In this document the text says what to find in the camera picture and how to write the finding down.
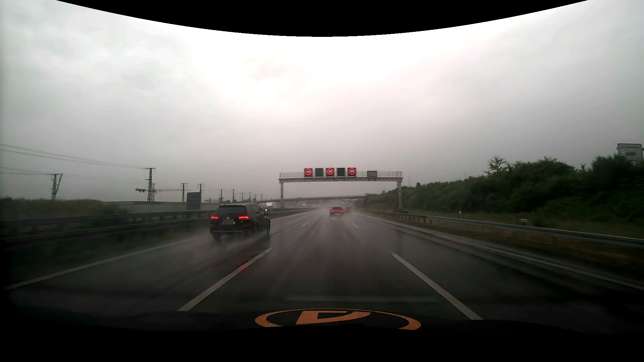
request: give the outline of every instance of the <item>tree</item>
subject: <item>tree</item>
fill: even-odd
[[[500,156],[494,156],[488,161],[488,175],[496,175],[497,173],[506,171],[508,169],[508,162]]]

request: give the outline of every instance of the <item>road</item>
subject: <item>road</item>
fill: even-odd
[[[641,305],[583,295],[431,237],[358,213],[330,218],[326,210],[276,216],[270,238],[217,243],[199,234],[8,293],[18,306],[96,316],[349,308],[644,331]]]

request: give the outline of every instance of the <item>green vegetation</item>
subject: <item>green vegetation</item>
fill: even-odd
[[[25,198],[0,198],[2,220],[33,218],[61,218],[69,216],[122,214],[126,210],[100,200],[29,200]]]
[[[493,157],[485,175],[466,180],[402,187],[403,206],[435,216],[473,220],[527,218],[539,227],[616,230],[644,237],[644,165],[618,155],[598,156],[575,168],[555,158],[510,164]],[[362,199],[365,209],[392,210],[397,190]]]

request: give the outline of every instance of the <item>power line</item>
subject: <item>power line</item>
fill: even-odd
[[[51,153],[51,152],[45,152],[45,151],[38,151],[37,149],[30,149],[30,148],[24,148],[24,147],[18,147],[18,146],[11,146],[8,144],[0,144],[0,146],[5,146],[5,147],[11,147],[11,148],[17,148],[17,149],[24,149],[26,151],[32,151],[32,152],[38,152],[38,153],[45,153],[47,155],[54,155],[54,156],[60,156],[60,157],[67,157],[67,158],[76,158],[77,160],[83,160],[83,161],[90,161],[90,162],[100,162],[102,164],[113,164],[113,165],[118,165],[118,166],[124,166],[124,167],[136,167],[136,168],[143,168],[142,166],[132,166],[132,165],[125,165],[125,164],[117,164],[114,162],[104,162],[104,161],[97,161],[97,160],[90,160],[88,158],[81,158],[81,157],[74,157],[74,156],[66,156],[66,155],[60,155],[58,153]]]
[[[13,171],[36,172],[36,173],[45,173],[45,174],[47,173],[47,172],[44,172],[44,171],[34,171],[32,169],[19,169],[19,168],[10,168],[10,167],[0,167],[0,168],[10,169],[10,170],[13,170]]]
[[[80,162],[82,164],[93,164],[93,165],[100,165],[100,166],[113,166],[113,167],[127,167],[127,168],[144,168],[144,167],[138,167],[138,166],[128,166],[128,165],[120,165],[120,164],[109,164],[109,163],[97,163],[97,162],[88,162],[88,161],[77,161],[77,160],[67,160],[65,158],[58,158],[58,157],[51,157],[51,156],[43,156],[43,155],[33,155],[31,153],[25,153],[25,152],[18,152],[18,151],[10,151],[8,149],[0,149],[0,151],[5,151],[5,152],[13,152],[13,153],[20,153],[22,155],[28,155],[28,156],[36,156],[36,157],[44,157],[44,158],[52,158],[54,160],[62,160],[62,161],[70,161],[70,162]]]
[[[27,173],[27,172],[0,172],[6,175],[49,175],[47,173]]]

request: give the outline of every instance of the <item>cloudy sky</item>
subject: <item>cloudy sky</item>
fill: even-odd
[[[305,167],[402,171],[405,184],[425,184],[479,175],[493,155],[579,166],[644,142],[639,0],[329,38],[217,32],[53,0],[0,3],[1,143],[155,167],[157,188],[279,197],[279,173]],[[7,151],[0,162],[2,172],[64,173],[59,198],[146,198],[134,190],[146,186],[141,168]],[[50,176],[0,176],[2,195],[49,197]],[[393,187],[286,184],[285,196]]]

